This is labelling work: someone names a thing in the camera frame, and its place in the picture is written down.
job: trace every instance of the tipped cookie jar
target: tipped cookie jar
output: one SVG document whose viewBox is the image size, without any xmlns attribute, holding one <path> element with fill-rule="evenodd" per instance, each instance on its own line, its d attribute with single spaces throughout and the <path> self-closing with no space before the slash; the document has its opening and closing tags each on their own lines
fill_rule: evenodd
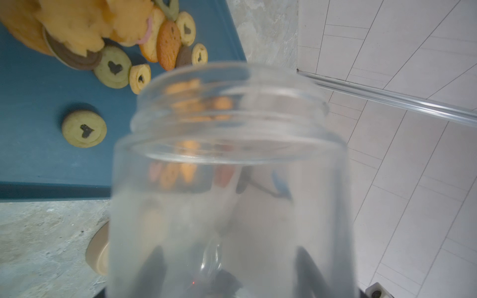
<svg viewBox="0 0 477 298">
<path fill-rule="evenodd" d="M 231 62 L 153 79 L 115 147 L 106 294 L 351 298 L 346 143 L 306 78 Z"/>
</svg>

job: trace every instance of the green cookie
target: green cookie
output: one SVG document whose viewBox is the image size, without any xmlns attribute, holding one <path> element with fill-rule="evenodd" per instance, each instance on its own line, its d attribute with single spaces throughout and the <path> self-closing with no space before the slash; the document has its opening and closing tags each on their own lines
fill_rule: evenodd
<svg viewBox="0 0 477 298">
<path fill-rule="evenodd" d="M 169 5 L 164 4 L 164 0 L 154 0 L 154 2 L 162 10 L 166 18 L 176 21 L 179 15 L 179 0 L 170 0 Z"/>
<path fill-rule="evenodd" d="M 101 53 L 103 53 L 101 62 L 93 69 L 98 80 L 115 89 L 129 85 L 129 71 L 132 63 L 126 53 L 115 46 L 105 46 Z"/>
</svg>

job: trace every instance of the round cookie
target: round cookie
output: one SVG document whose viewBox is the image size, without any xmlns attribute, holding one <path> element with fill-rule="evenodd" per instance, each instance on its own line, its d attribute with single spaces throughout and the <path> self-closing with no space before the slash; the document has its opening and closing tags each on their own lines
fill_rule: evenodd
<svg viewBox="0 0 477 298">
<path fill-rule="evenodd" d="M 198 43 L 192 49 L 192 64 L 206 64 L 208 61 L 207 49 L 202 43 Z"/>
<path fill-rule="evenodd" d="M 165 21 L 157 35 L 157 60 L 166 71 L 173 70 L 176 66 L 180 46 L 180 32 L 176 23 Z"/>
<path fill-rule="evenodd" d="M 141 53 L 149 62 L 157 63 L 157 35 L 166 16 L 158 7 L 154 6 L 151 12 L 151 35 L 149 39 L 139 45 Z"/>
<path fill-rule="evenodd" d="M 140 64 L 131 67 L 129 85 L 134 94 L 139 94 L 151 81 L 151 67 L 149 64 Z"/>
<path fill-rule="evenodd" d="M 63 137 L 71 145 L 89 148 L 98 145 L 106 136 L 106 123 L 96 113 L 78 110 L 65 117 L 62 123 Z"/>
<path fill-rule="evenodd" d="M 180 31 L 180 40 L 183 45 L 190 46 L 196 39 L 196 23 L 190 14 L 183 11 L 176 20 Z"/>
<path fill-rule="evenodd" d="M 76 55 L 65 47 L 62 43 L 56 41 L 50 34 L 43 28 L 43 37 L 45 39 L 48 48 L 52 51 L 53 55 L 64 65 L 80 71 L 91 71 L 101 62 L 101 52 L 87 51 L 86 57 Z"/>
<path fill-rule="evenodd" d="M 93 70 L 98 80 L 110 88 L 127 86 L 132 63 L 126 53 L 115 46 L 105 46 L 101 52 L 101 62 Z"/>
<path fill-rule="evenodd" d="M 159 6 L 169 20 L 177 20 L 177 16 L 179 15 L 179 0 L 170 0 L 168 6 L 164 3 L 164 0 L 154 0 L 154 2 Z"/>
<path fill-rule="evenodd" d="M 182 46 L 177 54 L 176 68 L 192 65 L 192 50 L 188 46 Z"/>
</svg>

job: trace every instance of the cookie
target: cookie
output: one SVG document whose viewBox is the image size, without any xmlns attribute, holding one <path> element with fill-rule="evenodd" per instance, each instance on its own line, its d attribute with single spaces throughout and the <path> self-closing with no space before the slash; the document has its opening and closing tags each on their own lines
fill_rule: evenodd
<svg viewBox="0 0 477 298">
<path fill-rule="evenodd" d="M 220 96 L 214 98 L 212 101 L 212 109 L 214 110 L 231 110 L 233 108 L 233 102 L 226 96 Z M 216 115 L 215 120 L 228 120 L 232 115 Z"/>
<path fill-rule="evenodd" d="M 151 36 L 149 39 L 139 45 L 142 55 L 146 60 L 152 63 L 157 63 L 157 35 L 166 16 L 158 7 L 152 9 L 151 12 Z"/>
<path fill-rule="evenodd" d="M 0 21 L 21 43 L 42 54 L 53 56 L 43 39 L 43 25 L 35 18 L 37 0 L 3 0 Z"/>
<path fill-rule="evenodd" d="M 98 80 L 110 88 L 123 88 L 129 84 L 131 60 L 123 50 L 115 46 L 105 46 L 101 50 L 101 62 L 93 70 Z"/>
<path fill-rule="evenodd" d="M 180 40 L 183 45 L 190 46 L 196 39 L 196 23 L 190 14 L 183 11 L 176 20 L 180 31 Z"/>
<path fill-rule="evenodd" d="M 159 177 L 159 183 L 163 190 L 170 190 L 176 184 L 177 177 L 179 176 L 179 164 L 170 163 L 167 164 L 161 171 Z"/>
<path fill-rule="evenodd" d="M 129 71 L 129 85 L 134 94 L 139 94 L 151 81 L 151 67 L 141 64 L 131 67 Z"/>
<path fill-rule="evenodd" d="M 180 46 L 180 32 L 176 23 L 165 21 L 157 35 L 157 60 L 166 71 L 173 70 L 176 66 Z"/>
<path fill-rule="evenodd" d="M 177 54 L 176 68 L 192 65 L 192 50 L 188 46 L 182 46 Z"/>
<path fill-rule="evenodd" d="M 112 40 L 131 44 L 144 37 L 147 32 L 147 19 L 154 6 L 151 0 L 107 0 L 106 2 L 109 7 L 107 19 L 114 33 L 110 37 Z"/>
<path fill-rule="evenodd" d="M 197 164 L 180 164 L 180 173 L 185 183 L 191 183 L 197 171 Z"/>
<path fill-rule="evenodd" d="M 170 0 L 169 5 L 166 5 L 164 0 L 154 0 L 154 2 L 163 11 L 168 20 L 177 20 L 177 16 L 179 15 L 179 0 Z"/>
<path fill-rule="evenodd" d="M 62 123 L 63 137 L 79 148 L 98 145 L 106 136 L 106 123 L 96 113 L 78 110 L 65 117 Z"/>
<path fill-rule="evenodd" d="M 64 65 L 73 69 L 81 71 L 91 71 L 101 62 L 101 52 L 87 51 L 86 57 L 76 55 L 63 44 L 57 42 L 50 34 L 43 28 L 43 36 L 47 42 L 48 47 L 55 55 L 55 57 Z"/>
<path fill-rule="evenodd" d="M 220 164 L 215 169 L 214 184 L 225 188 L 229 184 L 235 173 L 235 166 L 231 164 Z"/>
<path fill-rule="evenodd" d="M 87 51 L 100 51 L 104 47 L 103 37 L 109 37 L 113 30 L 104 17 L 109 11 L 107 3 L 98 0 L 38 0 L 38 3 L 36 19 L 53 38 L 77 55 L 86 57 Z"/>
<path fill-rule="evenodd" d="M 192 49 L 192 64 L 206 64 L 208 61 L 207 49 L 202 43 L 198 43 Z"/>
</svg>

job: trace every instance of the cookie with heart center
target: cookie with heart center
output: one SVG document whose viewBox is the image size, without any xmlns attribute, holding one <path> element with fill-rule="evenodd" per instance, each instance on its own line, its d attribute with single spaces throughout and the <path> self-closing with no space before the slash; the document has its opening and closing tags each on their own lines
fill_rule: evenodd
<svg viewBox="0 0 477 298">
<path fill-rule="evenodd" d="M 192 64 L 207 64 L 208 54 L 207 49 L 202 43 L 198 43 L 192 49 Z"/>
<path fill-rule="evenodd" d="M 98 145 L 106 136 L 106 123 L 96 113 L 88 110 L 74 111 L 62 123 L 63 137 L 71 145 L 89 148 Z"/>
<path fill-rule="evenodd" d="M 132 63 L 126 53 L 115 46 L 105 46 L 101 52 L 101 62 L 93 70 L 98 80 L 110 88 L 127 86 Z"/>
<path fill-rule="evenodd" d="M 76 55 L 62 43 L 56 41 L 45 28 L 43 28 L 43 38 L 53 55 L 68 67 L 81 71 L 90 71 L 101 62 L 101 52 L 87 51 L 86 57 Z"/>
<path fill-rule="evenodd" d="M 176 24 L 179 27 L 182 44 L 186 46 L 192 45 L 196 39 L 196 23 L 192 16 L 183 11 L 178 15 Z"/>
<path fill-rule="evenodd" d="M 151 81 L 151 67 L 149 64 L 140 64 L 131 67 L 129 85 L 134 94 L 139 94 Z"/>
</svg>

